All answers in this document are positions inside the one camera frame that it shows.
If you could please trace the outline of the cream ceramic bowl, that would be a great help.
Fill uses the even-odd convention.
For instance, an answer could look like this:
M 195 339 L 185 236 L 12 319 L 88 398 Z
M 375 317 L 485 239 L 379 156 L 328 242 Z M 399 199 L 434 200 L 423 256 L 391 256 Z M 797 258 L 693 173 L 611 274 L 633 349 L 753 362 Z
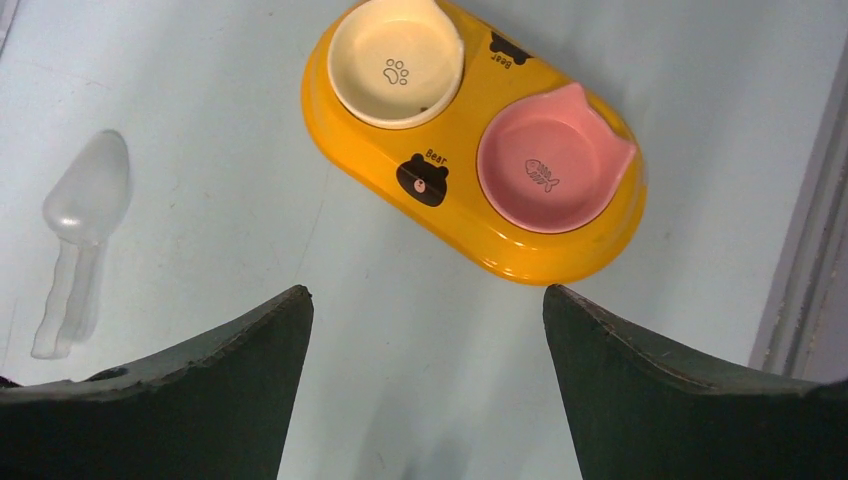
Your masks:
M 338 24 L 327 52 L 337 99 L 383 129 L 423 125 L 452 102 L 465 45 L 435 1 L 366 1 Z

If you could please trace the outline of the yellow double bowl stand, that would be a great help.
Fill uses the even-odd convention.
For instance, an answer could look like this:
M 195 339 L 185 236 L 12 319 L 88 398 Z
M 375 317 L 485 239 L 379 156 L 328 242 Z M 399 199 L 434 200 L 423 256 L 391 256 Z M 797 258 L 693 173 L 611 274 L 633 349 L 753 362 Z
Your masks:
M 352 6 L 325 31 L 304 71 L 305 125 L 328 160 L 470 260 L 512 281 L 531 285 L 578 281 L 603 269 L 625 249 L 642 219 L 647 183 L 637 140 L 611 106 L 582 85 L 590 105 L 614 132 L 637 145 L 608 206 L 593 221 L 565 233 L 542 234 L 515 226 L 483 194 L 476 169 L 481 137 L 511 103 L 577 81 L 458 5 L 435 1 L 465 45 L 457 94 L 423 125 L 401 130 L 369 125 L 340 103 L 327 73 L 327 52 L 336 27 L 364 2 Z

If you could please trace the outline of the clear plastic scoop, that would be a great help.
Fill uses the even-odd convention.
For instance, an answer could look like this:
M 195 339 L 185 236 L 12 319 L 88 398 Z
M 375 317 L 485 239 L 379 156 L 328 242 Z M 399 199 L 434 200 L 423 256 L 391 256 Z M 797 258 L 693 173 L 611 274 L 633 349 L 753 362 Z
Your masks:
M 42 216 L 59 239 L 59 255 L 31 356 L 61 359 L 87 340 L 107 242 L 132 198 L 128 147 L 115 130 L 93 135 L 48 193 Z

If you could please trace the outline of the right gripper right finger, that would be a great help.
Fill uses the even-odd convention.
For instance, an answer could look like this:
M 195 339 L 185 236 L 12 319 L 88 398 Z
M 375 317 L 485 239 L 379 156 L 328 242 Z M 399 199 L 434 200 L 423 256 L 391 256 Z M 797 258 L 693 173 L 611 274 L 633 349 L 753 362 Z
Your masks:
M 562 285 L 543 322 L 584 478 L 846 477 L 845 381 L 716 358 Z

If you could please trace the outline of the pink ceramic bowl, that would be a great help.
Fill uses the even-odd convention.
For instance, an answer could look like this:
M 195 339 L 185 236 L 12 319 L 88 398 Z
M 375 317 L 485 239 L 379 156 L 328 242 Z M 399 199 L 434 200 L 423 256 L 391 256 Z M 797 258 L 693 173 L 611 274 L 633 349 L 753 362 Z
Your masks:
M 590 105 L 584 87 L 517 100 L 485 129 L 476 155 L 483 194 L 525 230 L 560 234 L 593 221 L 637 153 Z

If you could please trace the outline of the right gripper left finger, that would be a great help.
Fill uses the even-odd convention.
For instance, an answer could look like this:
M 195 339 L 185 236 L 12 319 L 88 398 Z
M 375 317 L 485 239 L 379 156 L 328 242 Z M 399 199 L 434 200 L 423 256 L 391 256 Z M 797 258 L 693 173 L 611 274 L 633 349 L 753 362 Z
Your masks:
M 296 285 L 82 381 L 1 383 L 5 479 L 273 479 L 313 325 Z

